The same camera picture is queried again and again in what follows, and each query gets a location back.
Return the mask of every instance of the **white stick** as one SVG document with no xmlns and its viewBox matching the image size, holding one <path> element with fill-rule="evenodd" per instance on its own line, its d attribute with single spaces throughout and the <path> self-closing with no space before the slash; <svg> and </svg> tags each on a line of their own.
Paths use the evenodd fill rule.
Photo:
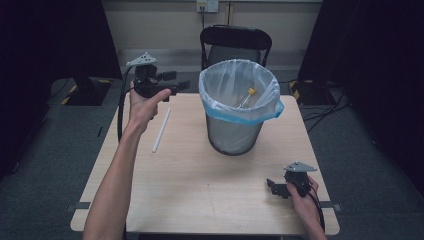
<svg viewBox="0 0 424 240">
<path fill-rule="evenodd" d="M 171 113 L 171 108 L 168 108 L 168 112 L 166 112 L 166 116 L 163 119 L 162 127 L 160 128 L 158 138 L 156 139 L 155 145 L 153 146 L 152 152 L 155 153 L 158 150 L 160 139 L 162 138 L 163 130 L 165 129 L 165 125 L 168 122 L 169 114 Z"/>
</svg>

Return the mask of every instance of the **gray trash can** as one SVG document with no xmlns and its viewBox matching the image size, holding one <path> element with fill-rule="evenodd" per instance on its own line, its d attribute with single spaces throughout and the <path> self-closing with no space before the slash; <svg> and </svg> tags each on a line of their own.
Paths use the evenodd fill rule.
<svg viewBox="0 0 424 240">
<path fill-rule="evenodd" d="M 284 109 L 275 76 L 249 60 L 227 60 L 203 70 L 199 94 L 212 147 L 226 155 L 248 152 L 264 121 Z"/>
</svg>

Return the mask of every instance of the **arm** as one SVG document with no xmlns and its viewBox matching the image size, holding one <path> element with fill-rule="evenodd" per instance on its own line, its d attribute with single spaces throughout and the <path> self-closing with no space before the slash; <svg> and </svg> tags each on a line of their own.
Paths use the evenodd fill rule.
<svg viewBox="0 0 424 240">
<path fill-rule="evenodd" d="M 83 239 L 121 239 L 131 199 L 135 157 L 141 135 L 157 114 L 157 104 L 171 94 L 169 89 L 150 99 L 130 93 L 130 117 L 121 141 L 94 197 L 84 227 Z"/>
<path fill-rule="evenodd" d="M 315 182 L 315 180 L 313 180 L 311 177 L 309 177 L 309 181 L 312 184 L 312 188 L 314 188 L 315 191 L 318 191 L 318 183 Z M 306 228 L 309 238 L 311 240 L 327 239 L 320 224 L 317 207 L 315 206 L 315 203 L 312 201 L 311 197 L 309 195 L 306 195 L 303 198 L 299 196 L 296 187 L 291 183 L 287 183 L 287 189 L 292 196 L 294 209 L 302 220 L 303 226 Z M 315 191 L 311 189 L 310 193 L 312 196 L 316 196 Z"/>
</svg>

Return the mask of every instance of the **wall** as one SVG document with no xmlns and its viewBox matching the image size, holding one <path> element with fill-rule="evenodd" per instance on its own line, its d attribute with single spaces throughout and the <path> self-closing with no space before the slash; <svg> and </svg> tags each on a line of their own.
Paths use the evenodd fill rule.
<svg viewBox="0 0 424 240">
<path fill-rule="evenodd" d="M 255 27 L 270 34 L 268 67 L 299 68 L 321 3 L 316 1 L 220 1 L 204 25 Z M 203 28 L 195 1 L 105 1 L 109 27 L 121 65 L 148 51 L 158 65 L 200 69 Z"/>
</svg>

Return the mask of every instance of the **blue plastic bag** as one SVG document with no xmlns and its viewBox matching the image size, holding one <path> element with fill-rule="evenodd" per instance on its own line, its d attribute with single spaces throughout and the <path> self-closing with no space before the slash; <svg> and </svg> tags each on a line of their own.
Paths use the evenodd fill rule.
<svg viewBox="0 0 424 240">
<path fill-rule="evenodd" d="M 256 91 L 252 105 L 238 108 L 249 88 Z M 275 76 L 249 60 L 227 60 L 203 70 L 199 93 L 208 116 L 232 123 L 258 124 L 278 118 L 284 110 Z"/>
</svg>

